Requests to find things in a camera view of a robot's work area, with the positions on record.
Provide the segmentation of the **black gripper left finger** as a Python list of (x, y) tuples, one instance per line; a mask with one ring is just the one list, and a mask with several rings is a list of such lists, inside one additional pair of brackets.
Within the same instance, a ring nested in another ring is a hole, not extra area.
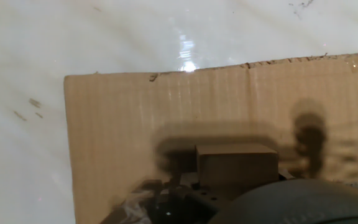
[(184, 173), (168, 182), (144, 181), (101, 224), (208, 223), (230, 202), (200, 186), (194, 172)]

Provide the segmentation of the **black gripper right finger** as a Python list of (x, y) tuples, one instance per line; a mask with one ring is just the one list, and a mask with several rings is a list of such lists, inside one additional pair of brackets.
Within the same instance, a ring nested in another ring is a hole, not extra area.
[(278, 176), (280, 181), (294, 179), (295, 177), (289, 173), (287, 169), (279, 169)]

